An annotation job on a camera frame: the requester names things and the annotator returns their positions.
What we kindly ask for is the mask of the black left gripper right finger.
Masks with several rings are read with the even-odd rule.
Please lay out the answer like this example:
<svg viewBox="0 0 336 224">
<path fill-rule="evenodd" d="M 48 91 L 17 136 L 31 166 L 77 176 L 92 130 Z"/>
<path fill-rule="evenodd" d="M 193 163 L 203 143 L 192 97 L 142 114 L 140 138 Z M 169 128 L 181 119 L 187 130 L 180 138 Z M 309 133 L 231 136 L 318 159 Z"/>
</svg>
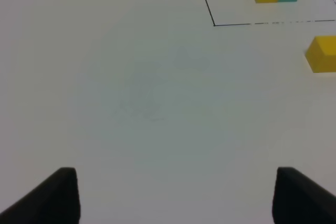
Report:
<svg viewBox="0 0 336 224">
<path fill-rule="evenodd" d="M 335 223 L 335 195 L 293 167 L 278 167 L 274 223 Z"/>
</svg>

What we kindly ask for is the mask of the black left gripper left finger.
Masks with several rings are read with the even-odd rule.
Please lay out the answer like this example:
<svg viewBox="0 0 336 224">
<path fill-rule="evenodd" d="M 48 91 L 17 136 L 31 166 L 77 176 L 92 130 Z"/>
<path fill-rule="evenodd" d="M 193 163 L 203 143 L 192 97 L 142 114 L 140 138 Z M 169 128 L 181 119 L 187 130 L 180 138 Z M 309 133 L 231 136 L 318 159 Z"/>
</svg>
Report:
<svg viewBox="0 0 336 224">
<path fill-rule="evenodd" d="M 1 212 L 1 223 L 79 223 L 80 217 L 76 169 L 61 167 Z"/>
</svg>

